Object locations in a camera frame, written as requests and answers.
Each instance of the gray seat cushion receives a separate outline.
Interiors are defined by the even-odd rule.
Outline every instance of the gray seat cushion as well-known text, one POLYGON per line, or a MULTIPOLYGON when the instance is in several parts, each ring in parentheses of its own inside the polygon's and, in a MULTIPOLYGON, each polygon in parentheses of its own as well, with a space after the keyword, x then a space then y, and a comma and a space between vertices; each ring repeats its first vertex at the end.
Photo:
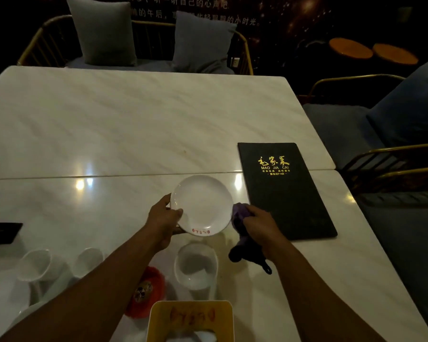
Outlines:
POLYGON ((428 62, 419 67, 367 115, 383 143, 428 143, 428 62))
POLYGON ((236 24, 176 12, 173 65, 177 72, 215 73, 227 68, 227 53, 236 24))
POLYGON ((368 108, 304 104, 303 109, 337 169, 342 169, 356 155, 384 147, 365 117, 368 108))
POLYGON ((355 199, 428 324, 428 192, 355 199))
POLYGON ((84 62, 83 57, 78 57, 67 63, 68 68, 83 68, 93 70, 118 70, 118 71, 145 71, 145 72, 174 72, 171 61, 141 60, 138 59, 134 66, 95 66, 84 62))
POLYGON ((67 0, 87 64, 133 66, 136 62, 129 2, 67 0))

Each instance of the gray pillow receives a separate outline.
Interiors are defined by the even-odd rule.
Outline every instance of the gray pillow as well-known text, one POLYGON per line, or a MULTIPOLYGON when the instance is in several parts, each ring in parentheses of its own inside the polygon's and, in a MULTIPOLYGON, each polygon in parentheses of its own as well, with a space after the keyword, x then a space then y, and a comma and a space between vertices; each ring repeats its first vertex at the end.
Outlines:
POLYGON ((428 62, 366 116, 386 146, 428 143, 428 62))
POLYGON ((67 0, 85 63, 132 66, 136 62, 130 3, 67 0))
POLYGON ((227 52, 236 24, 176 12, 173 67, 176 72, 212 72, 227 68, 227 52))

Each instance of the orange bowl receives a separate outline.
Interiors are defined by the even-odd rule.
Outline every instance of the orange bowl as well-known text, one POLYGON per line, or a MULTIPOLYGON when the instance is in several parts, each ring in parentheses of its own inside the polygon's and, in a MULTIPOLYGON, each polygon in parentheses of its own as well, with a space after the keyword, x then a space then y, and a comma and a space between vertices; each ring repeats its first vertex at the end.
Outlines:
POLYGON ((146 318, 152 306, 165 297, 165 277, 152 266, 146 267, 140 283, 127 306, 125 315, 134 319, 146 318))

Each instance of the wall outlet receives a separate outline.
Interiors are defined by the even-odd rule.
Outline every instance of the wall outlet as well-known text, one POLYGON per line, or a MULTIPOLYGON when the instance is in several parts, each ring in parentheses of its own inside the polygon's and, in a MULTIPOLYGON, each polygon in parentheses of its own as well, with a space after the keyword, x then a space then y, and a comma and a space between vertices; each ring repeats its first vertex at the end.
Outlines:
POLYGON ((231 66, 233 68, 237 68, 240 64, 240 58, 239 57, 232 57, 231 58, 231 66))

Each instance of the menu book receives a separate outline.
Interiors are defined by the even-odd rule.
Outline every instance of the menu book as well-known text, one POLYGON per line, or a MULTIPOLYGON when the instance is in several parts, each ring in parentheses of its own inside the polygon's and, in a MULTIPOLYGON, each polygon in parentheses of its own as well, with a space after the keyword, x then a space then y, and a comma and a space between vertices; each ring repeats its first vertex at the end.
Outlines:
POLYGON ((252 205, 271 213, 289 240, 338 235, 295 143, 238 143, 252 205))

